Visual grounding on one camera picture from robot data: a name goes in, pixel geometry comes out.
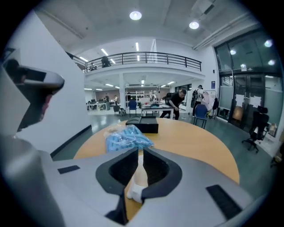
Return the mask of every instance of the round wooden table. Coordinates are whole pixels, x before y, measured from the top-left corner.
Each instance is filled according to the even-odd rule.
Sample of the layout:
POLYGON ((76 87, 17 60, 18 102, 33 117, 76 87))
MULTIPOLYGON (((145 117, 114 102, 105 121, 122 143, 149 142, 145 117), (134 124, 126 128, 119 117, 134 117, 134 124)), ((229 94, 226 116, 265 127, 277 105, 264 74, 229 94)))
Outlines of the round wooden table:
MULTIPOLYGON (((145 135, 154 142, 154 147, 175 154, 201 160, 239 183, 237 164, 225 146, 216 136, 206 130, 183 121, 157 118, 159 132, 145 135)), ((92 135, 78 150, 75 159, 88 158, 106 153, 104 133, 115 125, 108 126, 92 135)), ((141 204, 126 198, 128 219, 136 214, 141 204)))

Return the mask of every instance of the black box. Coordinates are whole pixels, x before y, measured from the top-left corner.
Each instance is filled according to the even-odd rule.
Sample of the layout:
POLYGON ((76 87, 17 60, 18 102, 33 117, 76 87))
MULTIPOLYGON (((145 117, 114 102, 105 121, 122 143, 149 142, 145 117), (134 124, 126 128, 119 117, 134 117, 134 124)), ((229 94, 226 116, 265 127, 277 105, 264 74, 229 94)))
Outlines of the black box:
POLYGON ((126 125, 135 125, 142 133, 158 133, 159 124, 156 117, 131 117, 126 125))

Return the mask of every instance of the blue plastic bag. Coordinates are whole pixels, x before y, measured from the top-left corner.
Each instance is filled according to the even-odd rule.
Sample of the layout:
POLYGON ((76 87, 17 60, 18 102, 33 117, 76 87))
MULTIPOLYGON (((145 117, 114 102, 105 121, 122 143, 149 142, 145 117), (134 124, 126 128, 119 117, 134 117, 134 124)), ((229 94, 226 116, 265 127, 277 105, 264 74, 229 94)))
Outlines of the blue plastic bag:
POLYGON ((134 125, 127 125, 119 128, 115 132, 106 135, 106 152, 115 152, 121 149, 153 146, 154 143, 149 140, 142 132, 134 125))

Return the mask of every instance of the pillar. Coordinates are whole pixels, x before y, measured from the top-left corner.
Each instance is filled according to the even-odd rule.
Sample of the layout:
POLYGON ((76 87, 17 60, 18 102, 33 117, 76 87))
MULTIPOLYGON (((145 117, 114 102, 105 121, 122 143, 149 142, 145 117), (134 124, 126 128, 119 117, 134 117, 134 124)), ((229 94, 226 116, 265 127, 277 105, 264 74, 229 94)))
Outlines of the pillar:
POLYGON ((120 95, 120 108, 126 110, 126 103, 125 103, 125 82, 123 78, 123 73, 119 74, 119 95, 120 95))

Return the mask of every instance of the blue chair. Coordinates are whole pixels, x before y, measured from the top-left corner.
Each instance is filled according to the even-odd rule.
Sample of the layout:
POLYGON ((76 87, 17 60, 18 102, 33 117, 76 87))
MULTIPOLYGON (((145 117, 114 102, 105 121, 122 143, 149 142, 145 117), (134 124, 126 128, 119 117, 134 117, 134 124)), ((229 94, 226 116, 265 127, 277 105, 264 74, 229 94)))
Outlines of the blue chair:
POLYGON ((205 129, 205 125, 206 125, 206 121, 207 121, 207 117, 206 117, 206 113, 208 112, 207 108, 205 105, 203 104, 198 104, 196 107, 195 107, 195 119, 194 119, 194 122, 193 124, 196 125, 197 124, 197 120, 200 119, 202 120, 202 128, 205 129))
POLYGON ((128 103, 128 106, 129 106, 129 117, 130 117, 130 111, 131 110, 135 110, 135 116, 136 116, 137 102, 135 100, 131 99, 128 103))

